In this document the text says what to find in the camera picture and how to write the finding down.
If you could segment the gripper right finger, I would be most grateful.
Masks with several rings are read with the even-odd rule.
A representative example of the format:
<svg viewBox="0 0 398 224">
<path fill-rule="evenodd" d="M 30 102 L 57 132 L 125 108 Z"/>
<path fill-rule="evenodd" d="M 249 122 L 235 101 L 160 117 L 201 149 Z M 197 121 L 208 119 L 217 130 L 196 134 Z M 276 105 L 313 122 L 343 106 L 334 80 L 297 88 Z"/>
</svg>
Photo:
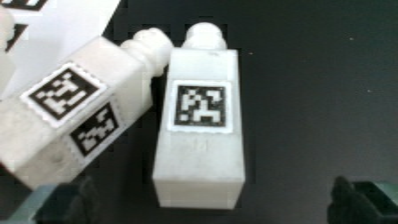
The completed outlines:
<svg viewBox="0 0 398 224">
<path fill-rule="evenodd" d="M 398 224 L 398 184 L 334 180 L 327 224 Z"/>
</svg>

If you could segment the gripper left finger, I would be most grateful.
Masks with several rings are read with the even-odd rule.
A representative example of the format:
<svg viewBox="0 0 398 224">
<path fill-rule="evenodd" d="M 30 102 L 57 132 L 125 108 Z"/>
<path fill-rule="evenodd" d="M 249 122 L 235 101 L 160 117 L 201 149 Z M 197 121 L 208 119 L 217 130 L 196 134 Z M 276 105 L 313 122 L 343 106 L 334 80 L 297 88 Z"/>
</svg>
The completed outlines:
<svg viewBox="0 0 398 224">
<path fill-rule="evenodd" d="M 4 224 L 100 224 L 93 178 L 39 186 Z"/>
</svg>

